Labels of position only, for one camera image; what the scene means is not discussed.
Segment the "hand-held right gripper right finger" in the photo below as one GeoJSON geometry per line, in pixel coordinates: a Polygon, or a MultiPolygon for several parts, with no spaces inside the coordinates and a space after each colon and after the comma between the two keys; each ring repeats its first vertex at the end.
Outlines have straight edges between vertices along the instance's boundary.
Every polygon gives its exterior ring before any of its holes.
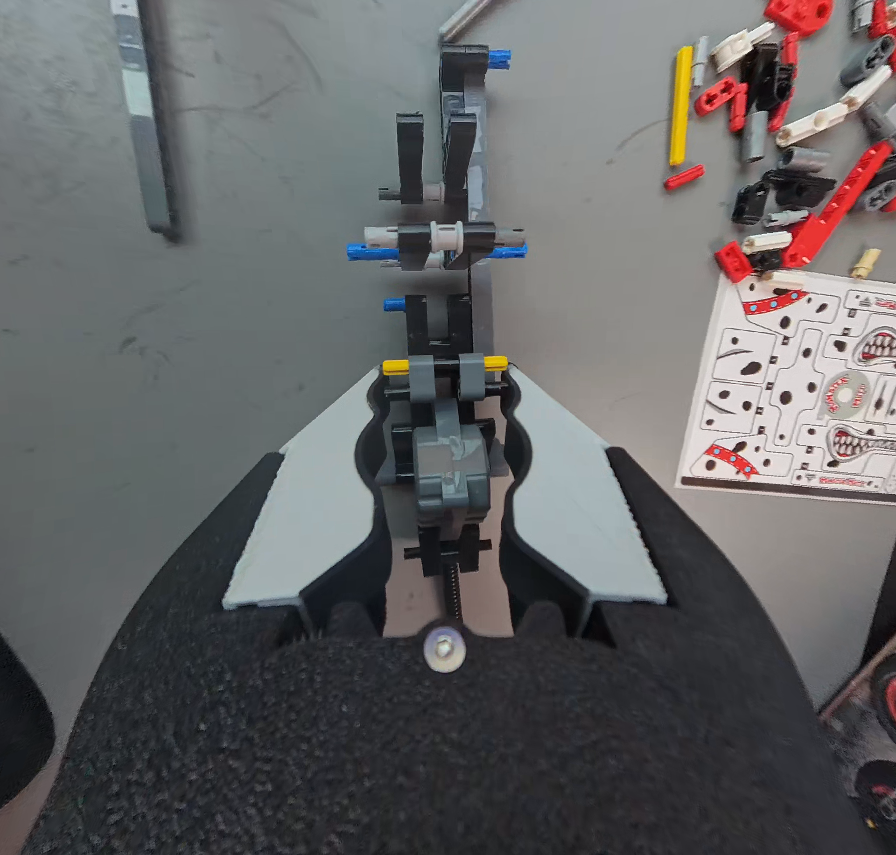
{"type": "Polygon", "coordinates": [[[667,603],[666,589],[610,465],[609,444],[520,370],[512,418],[529,467],[512,498],[521,542],[588,603],[667,603]]]}

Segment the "white sticker sheet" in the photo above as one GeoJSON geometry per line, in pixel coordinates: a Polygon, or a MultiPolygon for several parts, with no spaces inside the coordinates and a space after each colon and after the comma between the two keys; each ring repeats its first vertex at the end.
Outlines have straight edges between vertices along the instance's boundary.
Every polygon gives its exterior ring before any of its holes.
{"type": "Polygon", "coordinates": [[[894,283],[722,275],[677,487],[894,505],[894,283]]]}

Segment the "yellow toy axle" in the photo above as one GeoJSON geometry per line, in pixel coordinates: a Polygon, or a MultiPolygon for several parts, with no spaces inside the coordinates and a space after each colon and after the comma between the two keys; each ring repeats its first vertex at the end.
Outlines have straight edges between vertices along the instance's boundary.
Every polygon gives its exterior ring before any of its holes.
{"type": "Polygon", "coordinates": [[[671,168],[682,165],[686,159],[692,71],[693,45],[685,45],[676,56],[668,152],[668,166],[671,168]]]}

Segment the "long red angled beam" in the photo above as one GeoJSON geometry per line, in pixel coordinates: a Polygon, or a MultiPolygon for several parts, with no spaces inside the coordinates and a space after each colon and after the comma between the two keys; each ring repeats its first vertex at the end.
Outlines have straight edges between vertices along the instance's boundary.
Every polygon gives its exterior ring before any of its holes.
{"type": "Polygon", "coordinates": [[[893,146],[888,140],[866,149],[823,210],[810,215],[799,226],[790,245],[782,252],[783,269],[798,270],[812,261],[892,152],[893,146]]]}

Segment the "grey black toy chassis assembly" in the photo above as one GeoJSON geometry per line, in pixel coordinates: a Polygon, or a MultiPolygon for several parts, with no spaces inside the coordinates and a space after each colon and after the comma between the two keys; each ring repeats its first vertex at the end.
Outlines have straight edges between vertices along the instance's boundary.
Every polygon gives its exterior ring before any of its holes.
{"type": "Polygon", "coordinates": [[[502,229],[487,218],[485,82],[488,71],[510,65],[507,49],[440,47],[441,180],[423,181],[423,115],[398,113],[399,187],[381,189],[378,197],[403,207],[434,203],[446,220],[367,226],[363,241],[346,247],[352,262],[466,279],[464,292],[446,297],[447,333],[440,338],[430,332],[426,296],[384,302],[385,312],[405,316],[408,357],[382,366],[390,401],[409,403],[409,420],[390,429],[395,482],[413,485],[416,502],[418,543],[404,557],[420,561],[425,577],[440,578],[447,616],[456,622],[463,616],[461,575],[476,572],[480,554],[492,547],[480,527],[491,510],[496,423],[479,418],[476,406],[499,396],[508,368],[487,342],[490,321],[477,318],[491,296],[474,293],[474,270],[528,253],[524,230],[502,229]]]}

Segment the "monster truck toy box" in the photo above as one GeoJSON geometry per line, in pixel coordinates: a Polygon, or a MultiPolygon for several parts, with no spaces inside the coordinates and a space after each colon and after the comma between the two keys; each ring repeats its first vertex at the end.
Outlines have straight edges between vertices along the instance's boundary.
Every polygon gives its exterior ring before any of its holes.
{"type": "Polygon", "coordinates": [[[877,853],[895,852],[895,557],[882,582],[863,662],[820,713],[840,782],[877,853]]]}

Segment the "long dark toy beam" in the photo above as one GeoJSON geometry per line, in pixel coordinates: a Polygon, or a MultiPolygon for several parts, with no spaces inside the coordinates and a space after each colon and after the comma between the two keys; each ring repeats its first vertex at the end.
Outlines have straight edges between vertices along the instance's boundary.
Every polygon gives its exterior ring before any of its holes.
{"type": "Polygon", "coordinates": [[[108,0],[144,220],[170,242],[181,239],[175,171],[166,130],[161,46],[151,0],[108,0]]]}

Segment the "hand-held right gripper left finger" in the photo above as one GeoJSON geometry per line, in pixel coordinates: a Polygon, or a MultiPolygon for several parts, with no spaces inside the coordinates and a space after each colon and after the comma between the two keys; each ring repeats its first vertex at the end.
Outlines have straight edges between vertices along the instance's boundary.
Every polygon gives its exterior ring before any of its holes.
{"type": "Polygon", "coordinates": [[[290,438],[221,600],[241,607],[311,608],[312,586],[374,530],[375,496],[356,447],[374,418],[373,368],[290,438]]]}

